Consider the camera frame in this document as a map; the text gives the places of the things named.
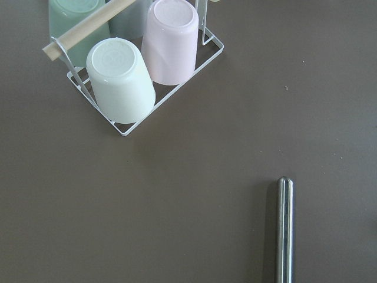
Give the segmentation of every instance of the wooden dowel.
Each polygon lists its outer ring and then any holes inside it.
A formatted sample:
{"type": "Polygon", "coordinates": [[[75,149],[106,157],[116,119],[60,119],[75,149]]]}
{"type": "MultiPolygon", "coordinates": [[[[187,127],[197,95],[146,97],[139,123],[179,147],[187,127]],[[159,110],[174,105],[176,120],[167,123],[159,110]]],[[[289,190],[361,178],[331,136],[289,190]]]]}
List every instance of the wooden dowel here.
{"type": "MultiPolygon", "coordinates": [[[[66,50],[71,49],[97,28],[119,14],[122,10],[126,9],[126,7],[130,6],[133,2],[135,2],[135,0],[111,0],[100,9],[96,10],[93,14],[87,16],[66,33],[62,34],[59,37],[59,41],[66,50]]],[[[42,50],[47,56],[49,56],[51,61],[56,60],[62,55],[56,42],[48,44],[42,50]]]]}

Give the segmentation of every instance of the pink cup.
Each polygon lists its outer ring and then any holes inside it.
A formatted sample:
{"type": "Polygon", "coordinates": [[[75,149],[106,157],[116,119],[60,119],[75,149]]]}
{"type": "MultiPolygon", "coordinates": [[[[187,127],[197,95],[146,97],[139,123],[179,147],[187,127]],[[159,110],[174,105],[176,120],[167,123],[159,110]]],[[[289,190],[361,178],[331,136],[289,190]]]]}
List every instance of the pink cup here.
{"type": "Polygon", "coordinates": [[[153,81],[176,85],[195,71],[199,16],[185,0],[157,0],[148,10],[141,53],[153,81]]]}

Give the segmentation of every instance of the silver metal tube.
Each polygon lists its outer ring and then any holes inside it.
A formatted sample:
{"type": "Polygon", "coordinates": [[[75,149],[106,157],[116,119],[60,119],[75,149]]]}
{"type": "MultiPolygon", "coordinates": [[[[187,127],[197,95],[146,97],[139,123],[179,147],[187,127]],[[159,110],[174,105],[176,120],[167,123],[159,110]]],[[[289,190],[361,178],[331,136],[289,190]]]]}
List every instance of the silver metal tube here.
{"type": "Polygon", "coordinates": [[[293,282],[293,182],[287,177],[278,181],[276,283],[293,282]]]}

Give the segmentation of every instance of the cup rack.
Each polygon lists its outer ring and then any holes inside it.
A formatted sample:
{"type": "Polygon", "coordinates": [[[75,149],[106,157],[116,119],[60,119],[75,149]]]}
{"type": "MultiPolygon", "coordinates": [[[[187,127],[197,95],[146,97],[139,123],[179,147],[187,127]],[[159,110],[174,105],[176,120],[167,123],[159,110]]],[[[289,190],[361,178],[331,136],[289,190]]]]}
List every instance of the cup rack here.
{"type": "MultiPolygon", "coordinates": [[[[199,30],[201,31],[201,46],[205,46],[208,43],[212,42],[216,46],[217,51],[208,59],[205,60],[204,63],[202,63],[200,66],[198,66],[193,74],[196,75],[199,73],[206,65],[208,65],[211,61],[213,61],[217,56],[219,56],[224,49],[224,44],[206,27],[206,19],[207,19],[207,4],[208,0],[196,0],[195,1],[195,9],[198,12],[199,15],[199,30]]],[[[79,74],[85,72],[85,68],[81,67],[74,67],[69,56],[67,55],[67,51],[64,48],[64,46],[61,44],[59,39],[51,37],[54,42],[56,42],[57,46],[60,48],[62,52],[62,59],[67,65],[69,72],[67,73],[68,79],[72,82],[72,84],[75,86],[75,88],[89,101],[89,103],[98,111],[101,113],[101,115],[122,135],[127,136],[130,134],[138,125],[140,125],[141,122],[143,122],[151,113],[153,113],[157,108],[159,108],[168,98],[170,98],[177,90],[179,90],[185,83],[179,84],[175,86],[172,90],[170,90],[168,93],[165,93],[163,98],[158,101],[151,112],[144,117],[142,120],[128,125],[118,124],[114,121],[111,121],[108,119],[100,110],[100,108],[97,106],[97,103],[93,99],[93,96],[91,95],[90,91],[91,89],[90,85],[90,79],[88,77],[81,77],[79,74]]]]}

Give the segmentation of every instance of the pastel cup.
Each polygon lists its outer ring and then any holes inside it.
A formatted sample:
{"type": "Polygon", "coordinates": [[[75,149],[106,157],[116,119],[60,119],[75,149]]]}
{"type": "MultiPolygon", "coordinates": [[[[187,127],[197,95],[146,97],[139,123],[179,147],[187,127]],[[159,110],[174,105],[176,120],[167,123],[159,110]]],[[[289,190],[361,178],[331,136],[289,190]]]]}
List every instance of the pastel cup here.
{"type": "Polygon", "coordinates": [[[185,0],[157,0],[148,10],[141,53],[153,81],[177,85],[195,72],[199,16],[185,0]]]}
{"type": "Polygon", "coordinates": [[[151,4],[152,0],[136,0],[109,21],[110,33],[127,40],[142,37],[151,4]]]}
{"type": "Polygon", "coordinates": [[[139,49],[122,38],[96,44],[87,71],[101,112],[111,121],[130,124],[153,109],[156,93],[139,49]]]}
{"type": "MultiPolygon", "coordinates": [[[[49,0],[49,35],[58,38],[105,5],[105,0],[49,0]]],[[[100,26],[68,51],[74,66],[85,67],[90,49],[101,40],[110,37],[108,23],[100,26]]]]}

